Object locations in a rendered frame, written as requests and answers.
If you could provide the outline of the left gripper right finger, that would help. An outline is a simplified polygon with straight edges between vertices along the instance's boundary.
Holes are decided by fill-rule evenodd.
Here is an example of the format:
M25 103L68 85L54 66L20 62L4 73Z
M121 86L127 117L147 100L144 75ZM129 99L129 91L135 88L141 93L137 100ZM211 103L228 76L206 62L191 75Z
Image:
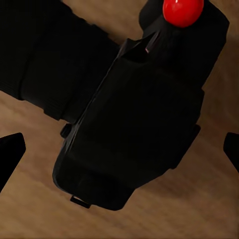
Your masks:
M223 150L239 172L239 134L227 132Z

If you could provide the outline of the digital camera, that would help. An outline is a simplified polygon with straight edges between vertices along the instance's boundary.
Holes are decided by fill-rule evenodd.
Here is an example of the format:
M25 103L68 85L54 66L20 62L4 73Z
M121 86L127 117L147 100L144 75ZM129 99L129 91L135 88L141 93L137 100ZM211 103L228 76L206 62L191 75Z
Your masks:
M178 166L229 27L208 0L147 0L139 24L119 46L60 0L0 0L0 90L68 122L52 180L87 209Z

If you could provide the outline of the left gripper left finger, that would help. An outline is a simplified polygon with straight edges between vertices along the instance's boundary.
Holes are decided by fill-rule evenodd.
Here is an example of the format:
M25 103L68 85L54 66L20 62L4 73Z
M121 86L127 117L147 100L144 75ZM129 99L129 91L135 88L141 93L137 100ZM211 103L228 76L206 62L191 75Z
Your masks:
M0 138L0 192L26 152L21 132Z

